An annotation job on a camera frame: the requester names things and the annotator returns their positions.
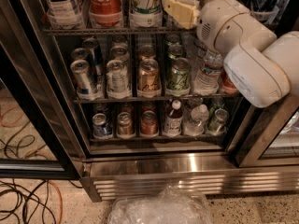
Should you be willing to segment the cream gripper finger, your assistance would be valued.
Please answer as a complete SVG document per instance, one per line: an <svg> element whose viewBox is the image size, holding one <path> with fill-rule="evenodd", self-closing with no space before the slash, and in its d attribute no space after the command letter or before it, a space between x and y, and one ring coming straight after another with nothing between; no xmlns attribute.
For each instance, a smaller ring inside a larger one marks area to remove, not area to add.
<svg viewBox="0 0 299 224"><path fill-rule="evenodd" d="M197 26L200 15L198 0L162 0L164 11L184 29Z"/></svg>

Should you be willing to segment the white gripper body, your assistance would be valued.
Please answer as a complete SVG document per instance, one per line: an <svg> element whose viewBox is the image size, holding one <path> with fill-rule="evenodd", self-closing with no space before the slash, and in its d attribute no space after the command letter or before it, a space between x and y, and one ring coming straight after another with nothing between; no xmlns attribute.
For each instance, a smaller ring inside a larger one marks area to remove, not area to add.
<svg viewBox="0 0 299 224"><path fill-rule="evenodd" d="M254 19L248 8L236 0L213 0L206 3L199 15L197 36L209 49L223 58L236 46L249 43L263 51L277 36Z"/></svg>

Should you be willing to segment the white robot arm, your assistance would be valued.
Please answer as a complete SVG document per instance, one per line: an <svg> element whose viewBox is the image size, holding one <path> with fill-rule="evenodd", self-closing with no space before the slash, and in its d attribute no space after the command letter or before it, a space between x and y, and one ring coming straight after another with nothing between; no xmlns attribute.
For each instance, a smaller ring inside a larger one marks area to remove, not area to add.
<svg viewBox="0 0 299 224"><path fill-rule="evenodd" d="M162 0L164 11L223 58L228 77L256 107L299 91L299 32L276 36L236 0Z"/></svg>

